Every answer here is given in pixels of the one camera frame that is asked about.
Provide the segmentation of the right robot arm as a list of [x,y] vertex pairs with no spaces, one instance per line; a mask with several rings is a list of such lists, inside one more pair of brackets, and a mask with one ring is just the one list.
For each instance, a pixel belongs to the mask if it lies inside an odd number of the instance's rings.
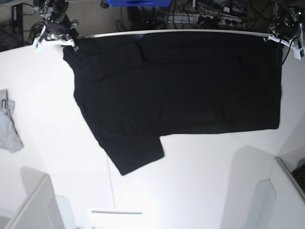
[[79,25],[78,20],[70,20],[66,11],[69,3],[65,0],[38,1],[43,27],[38,37],[33,40],[33,47],[40,52],[46,46],[71,46],[77,51],[77,37],[79,33],[75,29]]

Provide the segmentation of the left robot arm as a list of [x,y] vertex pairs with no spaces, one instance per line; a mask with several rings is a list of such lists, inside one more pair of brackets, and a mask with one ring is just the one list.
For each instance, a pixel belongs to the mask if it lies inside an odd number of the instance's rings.
[[304,50],[305,9],[301,6],[304,1],[275,0],[274,2],[277,7],[275,24],[271,28],[271,34],[264,37],[264,41],[274,41],[293,50]]

